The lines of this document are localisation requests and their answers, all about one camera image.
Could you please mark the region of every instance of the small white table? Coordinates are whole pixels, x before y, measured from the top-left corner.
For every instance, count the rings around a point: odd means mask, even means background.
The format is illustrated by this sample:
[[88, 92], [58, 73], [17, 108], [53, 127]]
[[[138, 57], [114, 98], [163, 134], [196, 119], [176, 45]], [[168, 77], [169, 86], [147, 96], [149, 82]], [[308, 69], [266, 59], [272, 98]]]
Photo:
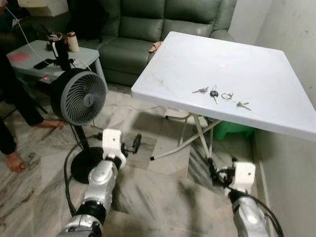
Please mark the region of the small white table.
[[[210, 90], [192, 93], [214, 85], [218, 105]], [[236, 103], [221, 98], [226, 92], [234, 93]], [[170, 32], [133, 85], [132, 96], [194, 116], [199, 133], [163, 155], [200, 137], [210, 157], [203, 133], [221, 120], [316, 141], [316, 112], [280, 50]], [[237, 107], [239, 101], [249, 102], [252, 111]], [[202, 130], [197, 115], [217, 120]]]
[[[36, 41], [31, 42], [30, 45], [35, 50], [35, 52], [44, 60], [47, 58], [56, 59], [52, 51], [45, 50], [47, 43], [48, 43], [47, 41], [36, 40]], [[46, 75], [58, 77], [64, 73], [64, 71], [62, 71], [59, 66], [54, 66], [53, 64], [50, 64], [47, 67], [40, 70], [35, 69], [33, 66], [43, 61], [43, 59], [36, 56], [36, 54], [31, 50], [31, 48], [27, 44], [8, 53], [7, 56], [11, 56], [15, 53], [26, 53], [30, 56], [28, 59], [22, 62], [11, 61], [12, 67], [19, 74], [25, 74], [25, 75], [42, 78]], [[104, 80], [105, 85], [106, 85], [106, 92], [108, 92], [108, 86], [106, 84], [106, 80], [103, 74], [99, 56], [100, 54], [98, 50], [83, 48], [83, 47], [80, 47], [79, 52], [76, 52], [76, 53], [69, 52], [70, 59], [77, 59], [79, 61], [79, 63], [76, 64], [77, 68], [86, 69], [87, 66], [90, 66], [93, 62], [95, 62], [95, 68], [96, 68], [97, 74], [99, 75], [100, 78]]]

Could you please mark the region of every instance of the green plastic container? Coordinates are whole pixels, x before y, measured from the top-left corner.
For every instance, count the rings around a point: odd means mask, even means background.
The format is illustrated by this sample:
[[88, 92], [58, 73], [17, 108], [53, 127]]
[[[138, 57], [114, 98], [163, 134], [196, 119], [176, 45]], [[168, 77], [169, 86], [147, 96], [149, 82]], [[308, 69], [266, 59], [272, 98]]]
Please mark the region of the green plastic container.
[[222, 121], [215, 126], [213, 136], [216, 140], [222, 141], [228, 132], [246, 132], [245, 137], [249, 138], [254, 130], [255, 128], [253, 127]]

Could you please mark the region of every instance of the fan base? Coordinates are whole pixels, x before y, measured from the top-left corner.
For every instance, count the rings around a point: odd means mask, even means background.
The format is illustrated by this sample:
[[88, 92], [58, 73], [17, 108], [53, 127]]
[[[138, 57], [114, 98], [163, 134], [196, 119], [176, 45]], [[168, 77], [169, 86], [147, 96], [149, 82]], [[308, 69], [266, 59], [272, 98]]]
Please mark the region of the fan base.
[[90, 171], [103, 159], [101, 147], [90, 147], [89, 150], [80, 152], [71, 163], [71, 174], [74, 179], [83, 184], [88, 184]]

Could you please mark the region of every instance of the fan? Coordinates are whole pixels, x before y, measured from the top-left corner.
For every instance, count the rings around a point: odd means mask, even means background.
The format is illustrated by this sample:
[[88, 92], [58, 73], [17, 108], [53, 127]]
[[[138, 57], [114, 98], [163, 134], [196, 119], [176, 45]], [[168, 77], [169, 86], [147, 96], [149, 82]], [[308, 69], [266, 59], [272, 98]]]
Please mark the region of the fan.
[[65, 71], [50, 85], [50, 101], [54, 113], [74, 125], [82, 151], [71, 164], [72, 176], [88, 183], [88, 175], [102, 159], [101, 147], [90, 147], [83, 125], [93, 121], [101, 112], [106, 98], [105, 82], [94, 72], [75, 68]]

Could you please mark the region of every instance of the white cylinder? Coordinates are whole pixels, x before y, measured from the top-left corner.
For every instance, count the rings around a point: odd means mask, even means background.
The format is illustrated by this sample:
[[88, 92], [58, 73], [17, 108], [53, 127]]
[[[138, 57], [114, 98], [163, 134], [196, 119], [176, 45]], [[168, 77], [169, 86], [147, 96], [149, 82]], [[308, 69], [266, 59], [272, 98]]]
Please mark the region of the white cylinder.
[[80, 48], [78, 45], [78, 40], [75, 32], [70, 32], [67, 34], [68, 45], [71, 52], [79, 52]]

